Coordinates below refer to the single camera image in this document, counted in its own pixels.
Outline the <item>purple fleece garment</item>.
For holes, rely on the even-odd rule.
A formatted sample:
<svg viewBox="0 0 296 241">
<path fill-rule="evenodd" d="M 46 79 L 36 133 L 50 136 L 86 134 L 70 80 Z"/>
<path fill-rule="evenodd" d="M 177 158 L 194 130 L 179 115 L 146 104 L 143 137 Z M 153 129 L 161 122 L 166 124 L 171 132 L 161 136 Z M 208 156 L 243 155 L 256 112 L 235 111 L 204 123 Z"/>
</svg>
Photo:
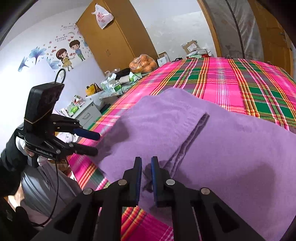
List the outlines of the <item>purple fleece garment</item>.
<svg viewBox="0 0 296 241">
<path fill-rule="evenodd" d="M 141 98 L 96 147 L 92 162 L 110 182 L 142 159 L 139 206 L 167 225 L 171 211 L 154 205 L 154 156 L 172 179 L 211 189 L 265 240 L 282 238 L 295 217 L 295 132 L 183 89 Z"/>
</svg>

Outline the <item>folding table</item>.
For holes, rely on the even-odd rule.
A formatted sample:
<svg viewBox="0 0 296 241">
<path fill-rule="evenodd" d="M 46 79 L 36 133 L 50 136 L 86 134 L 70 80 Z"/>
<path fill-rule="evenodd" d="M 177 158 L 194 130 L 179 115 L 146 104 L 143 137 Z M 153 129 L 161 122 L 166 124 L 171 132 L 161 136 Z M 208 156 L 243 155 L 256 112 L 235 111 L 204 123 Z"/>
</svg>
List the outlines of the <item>folding table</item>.
<svg viewBox="0 0 296 241">
<path fill-rule="evenodd" d="M 130 72 L 129 75 L 123 76 L 117 82 L 119 83 L 116 85 L 115 88 L 117 90 L 114 92 L 111 89 L 107 91 L 101 91 L 99 95 L 99 99 L 105 99 L 109 97 L 114 96 L 121 96 L 128 92 L 132 87 L 134 87 L 137 83 L 139 83 L 140 80 L 142 80 L 144 77 L 148 76 L 148 73 L 139 74 L 139 73 L 132 73 Z"/>
</svg>

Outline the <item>white drawer cabinet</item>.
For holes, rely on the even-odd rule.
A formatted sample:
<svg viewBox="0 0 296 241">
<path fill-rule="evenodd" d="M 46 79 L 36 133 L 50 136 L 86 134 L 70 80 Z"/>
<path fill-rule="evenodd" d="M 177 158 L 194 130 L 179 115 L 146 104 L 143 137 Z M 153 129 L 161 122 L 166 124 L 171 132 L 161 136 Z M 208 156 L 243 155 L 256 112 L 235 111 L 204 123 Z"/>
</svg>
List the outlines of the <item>white drawer cabinet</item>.
<svg viewBox="0 0 296 241">
<path fill-rule="evenodd" d="M 102 114 L 95 103 L 92 100 L 86 100 L 72 118 L 79 120 L 82 128 L 89 129 L 101 116 Z"/>
</svg>

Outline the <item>yellow bag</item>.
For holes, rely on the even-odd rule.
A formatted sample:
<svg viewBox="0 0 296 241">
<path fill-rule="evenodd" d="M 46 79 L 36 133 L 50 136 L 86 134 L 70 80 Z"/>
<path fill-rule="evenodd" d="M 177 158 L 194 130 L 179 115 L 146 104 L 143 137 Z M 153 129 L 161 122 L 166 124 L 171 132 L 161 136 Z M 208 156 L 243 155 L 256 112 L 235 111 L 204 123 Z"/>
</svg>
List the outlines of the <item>yellow bag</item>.
<svg viewBox="0 0 296 241">
<path fill-rule="evenodd" d="M 102 91 L 102 89 L 96 83 L 86 86 L 86 90 L 85 90 L 87 96 L 91 96 L 100 91 Z"/>
</svg>

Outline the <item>wooden wardrobe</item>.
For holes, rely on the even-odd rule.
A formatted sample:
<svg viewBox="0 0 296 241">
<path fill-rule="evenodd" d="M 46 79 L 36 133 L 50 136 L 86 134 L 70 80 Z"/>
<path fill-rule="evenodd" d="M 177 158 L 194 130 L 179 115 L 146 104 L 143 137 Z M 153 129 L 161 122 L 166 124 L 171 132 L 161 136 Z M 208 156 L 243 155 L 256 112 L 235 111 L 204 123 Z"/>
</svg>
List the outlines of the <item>wooden wardrobe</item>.
<svg viewBox="0 0 296 241">
<path fill-rule="evenodd" d="M 95 5 L 104 7 L 114 19 L 100 28 L 93 15 Z M 147 54 L 158 54 L 140 17 L 130 1 L 92 1 L 76 23 L 102 72 L 125 69 L 131 61 Z"/>
</svg>

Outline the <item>bag of oranges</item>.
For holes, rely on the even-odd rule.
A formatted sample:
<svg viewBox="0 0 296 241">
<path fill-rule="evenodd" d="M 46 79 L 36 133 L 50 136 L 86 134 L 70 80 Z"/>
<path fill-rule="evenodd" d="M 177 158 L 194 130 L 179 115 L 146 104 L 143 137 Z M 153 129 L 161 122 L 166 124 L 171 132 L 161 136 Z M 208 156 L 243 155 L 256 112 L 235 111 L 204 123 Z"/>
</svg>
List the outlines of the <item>bag of oranges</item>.
<svg viewBox="0 0 296 241">
<path fill-rule="evenodd" d="M 158 67 L 157 63 L 147 54 L 141 54 L 129 64 L 129 68 L 133 73 L 150 73 Z"/>
</svg>

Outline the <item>white plastic bag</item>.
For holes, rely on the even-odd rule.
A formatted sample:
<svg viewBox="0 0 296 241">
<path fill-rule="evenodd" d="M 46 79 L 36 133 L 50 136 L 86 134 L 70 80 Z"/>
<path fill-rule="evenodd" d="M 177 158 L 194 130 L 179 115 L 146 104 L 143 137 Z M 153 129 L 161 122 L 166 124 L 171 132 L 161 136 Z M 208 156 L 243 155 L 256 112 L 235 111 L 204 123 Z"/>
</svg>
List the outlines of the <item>white plastic bag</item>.
<svg viewBox="0 0 296 241">
<path fill-rule="evenodd" d="M 98 4 L 95 4 L 95 11 L 92 13 L 92 15 L 95 15 L 97 24 L 101 29 L 104 29 L 114 20 L 114 16 L 104 7 Z"/>
</svg>

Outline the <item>cardboard box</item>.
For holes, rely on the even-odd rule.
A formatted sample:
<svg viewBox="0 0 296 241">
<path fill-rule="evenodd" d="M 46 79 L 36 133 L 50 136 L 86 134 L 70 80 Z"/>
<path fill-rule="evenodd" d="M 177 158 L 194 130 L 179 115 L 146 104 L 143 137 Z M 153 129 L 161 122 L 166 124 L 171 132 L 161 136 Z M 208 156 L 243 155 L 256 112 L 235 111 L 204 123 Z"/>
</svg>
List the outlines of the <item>cardboard box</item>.
<svg viewBox="0 0 296 241">
<path fill-rule="evenodd" d="M 187 42 L 186 44 L 182 44 L 182 48 L 186 52 L 186 54 L 189 54 L 197 49 L 199 49 L 199 45 L 196 40 L 191 40 Z"/>
</svg>

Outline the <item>wooden door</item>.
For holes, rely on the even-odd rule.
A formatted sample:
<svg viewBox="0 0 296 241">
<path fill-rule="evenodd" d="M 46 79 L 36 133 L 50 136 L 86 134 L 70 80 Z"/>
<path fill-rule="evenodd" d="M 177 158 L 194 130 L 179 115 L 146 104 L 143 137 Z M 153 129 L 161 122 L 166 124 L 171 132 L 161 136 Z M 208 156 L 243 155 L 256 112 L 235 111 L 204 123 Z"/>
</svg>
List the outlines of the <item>wooden door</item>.
<svg viewBox="0 0 296 241">
<path fill-rule="evenodd" d="M 283 68 L 293 76 L 293 52 L 289 37 L 276 18 L 258 1 L 249 1 L 258 25 L 264 62 Z"/>
</svg>

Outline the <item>cartoon couple wall sticker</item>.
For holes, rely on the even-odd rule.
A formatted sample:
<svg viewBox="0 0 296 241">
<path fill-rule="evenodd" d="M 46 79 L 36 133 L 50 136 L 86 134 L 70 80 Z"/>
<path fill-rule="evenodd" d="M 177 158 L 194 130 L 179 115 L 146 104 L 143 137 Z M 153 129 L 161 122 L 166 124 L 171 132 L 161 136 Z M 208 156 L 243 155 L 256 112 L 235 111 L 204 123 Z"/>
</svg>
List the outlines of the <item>cartoon couple wall sticker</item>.
<svg viewBox="0 0 296 241">
<path fill-rule="evenodd" d="M 74 69 L 72 61 L 76 57 L 78 58 L 78 60 L 81 60 L 82 62 L 86 60 L 80 48 L 79 40 L 70 41 L 69 47 L 72 50 L 72 52 L 68 52 L 65 48 L 61 48 L 56 52 L 56 58 L 61 61 L 62 68 L 67 71 Z"/>
</svg>

